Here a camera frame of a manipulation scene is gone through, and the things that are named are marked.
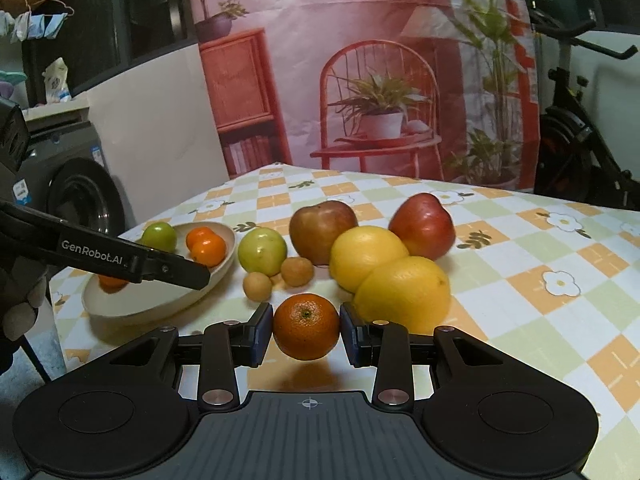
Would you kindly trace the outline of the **gloved left hand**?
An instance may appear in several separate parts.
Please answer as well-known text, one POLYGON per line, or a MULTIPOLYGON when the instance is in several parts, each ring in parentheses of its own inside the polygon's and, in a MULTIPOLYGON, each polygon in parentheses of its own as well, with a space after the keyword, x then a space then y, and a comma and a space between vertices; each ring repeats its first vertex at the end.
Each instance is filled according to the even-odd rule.
POLYGON ((47 267, 14 252, 1 255, 1 373, 13 364, 20 338, 35 325, 47 293, 47 267))

